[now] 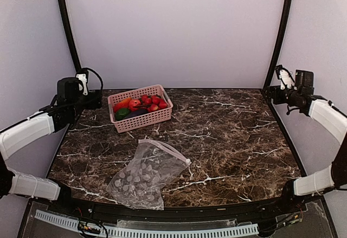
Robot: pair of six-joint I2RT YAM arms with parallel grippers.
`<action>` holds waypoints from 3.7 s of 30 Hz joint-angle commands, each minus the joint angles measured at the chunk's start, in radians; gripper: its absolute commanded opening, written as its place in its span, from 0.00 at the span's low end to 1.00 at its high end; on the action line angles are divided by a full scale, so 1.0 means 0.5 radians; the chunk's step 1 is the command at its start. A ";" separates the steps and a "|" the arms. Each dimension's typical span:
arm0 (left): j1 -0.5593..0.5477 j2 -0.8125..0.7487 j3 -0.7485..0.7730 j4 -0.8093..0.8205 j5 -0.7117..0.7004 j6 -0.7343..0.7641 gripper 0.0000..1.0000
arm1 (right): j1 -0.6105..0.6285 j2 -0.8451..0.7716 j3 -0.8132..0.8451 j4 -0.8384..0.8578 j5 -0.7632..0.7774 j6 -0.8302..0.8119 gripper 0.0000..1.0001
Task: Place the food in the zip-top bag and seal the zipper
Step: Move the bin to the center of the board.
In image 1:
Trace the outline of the green bell pepper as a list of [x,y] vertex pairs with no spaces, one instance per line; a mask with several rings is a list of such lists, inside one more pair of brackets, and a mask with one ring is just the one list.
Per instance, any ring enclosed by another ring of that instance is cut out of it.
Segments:
[[127,115],[131,113],[131,110],[128,108],[120,108],[115,112],[116,121],[123,120]]

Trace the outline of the purple eggplant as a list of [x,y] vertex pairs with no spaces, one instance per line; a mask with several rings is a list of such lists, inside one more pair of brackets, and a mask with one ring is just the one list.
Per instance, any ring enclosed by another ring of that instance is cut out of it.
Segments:
[[129,113],[127,116],[124,117],[124,120],[125,119],[134,118],[134,117],[137,117],[137,116],[140,116],[140,115],[145,115],[147,113],[148,113],[148,111],[146,109],[141,108],[141,109],[138,109],[136,111],[133,111],[133,112]]

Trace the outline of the pink plastic basket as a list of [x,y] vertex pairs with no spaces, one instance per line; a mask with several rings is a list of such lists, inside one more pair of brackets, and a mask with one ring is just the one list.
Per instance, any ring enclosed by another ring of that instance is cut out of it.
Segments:
[[[113,108],[116,104],[129,97],[131,97],[132,99],[140,98],[144,94],[159,95],[167,103],[168,107],[159,111],[154,111],[147,114],[135,116],[133,118],[116,121],[115,113],[113,112]],[[107,98],[107,101],[111,123],[114,124],[114,127],[116,128],[118,133],[127,132],[171,119],[173,103],[171,102],[167,92],[162,85],[153,85],[118,94],[112,94]]]

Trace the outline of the red lychee bunch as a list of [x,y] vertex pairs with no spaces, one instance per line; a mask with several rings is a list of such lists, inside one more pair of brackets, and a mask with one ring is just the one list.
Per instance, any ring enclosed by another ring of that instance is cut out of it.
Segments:
[[168,108],[167,102],[159,95],[143,95],[141,97],[142,107],[148,112],[156,112]]

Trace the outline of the clear zip top bag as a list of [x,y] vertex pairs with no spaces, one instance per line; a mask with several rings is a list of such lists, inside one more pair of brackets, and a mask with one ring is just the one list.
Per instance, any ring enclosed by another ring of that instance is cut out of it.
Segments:
[[162,141],[141,139],[133,159],[108,184],[113,199],[131,209],[164,209],[161,190],[191,164],[191,160]]

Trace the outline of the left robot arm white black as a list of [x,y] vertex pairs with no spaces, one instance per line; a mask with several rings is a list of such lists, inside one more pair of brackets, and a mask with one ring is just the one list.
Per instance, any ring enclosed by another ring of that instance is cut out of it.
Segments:
[[14,194],[55,201],[55,205],[65,214],[72,214],[76,210],[76,201],[65,193],[60,194],[59,184],[10,169],[5,162],[36,140],[74,124],[83,110],[100,108],[102,89],[90,91],[87,83],[85,74],[59,80],[57,94],[49,105],[1,130],[1,196]]

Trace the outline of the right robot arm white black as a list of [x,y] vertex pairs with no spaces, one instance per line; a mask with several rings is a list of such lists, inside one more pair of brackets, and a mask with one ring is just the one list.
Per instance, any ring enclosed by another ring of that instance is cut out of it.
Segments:
[[277,209],[288,213],[298,203],[299,196],[322,195],[327,191],[340,190],[346,185],[346,114],[331,100],[314,94],[314,73],[296,70],[292,76],[282,65],[275,67],[279,86],[265,88],[266,100],[275,105],[287,105],[287,115],[294,110],[310,117],[325,128],[340,144],[340,148],[326,169],[287,184],[287,193],[277,200]]

